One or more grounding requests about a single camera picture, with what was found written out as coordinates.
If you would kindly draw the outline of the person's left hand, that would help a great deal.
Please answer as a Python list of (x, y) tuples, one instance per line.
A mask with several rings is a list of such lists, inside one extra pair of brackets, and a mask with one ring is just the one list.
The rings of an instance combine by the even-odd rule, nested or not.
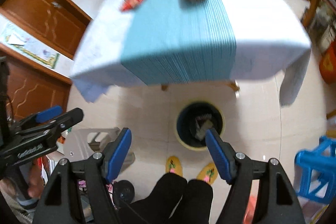
[(29, 172), (29, 187), (27, 190), (27, 193), (31, 198), (40, 199), (42, 195), (44, 184), (41, 174), (41, 169), (38, 163), (33, 162)]

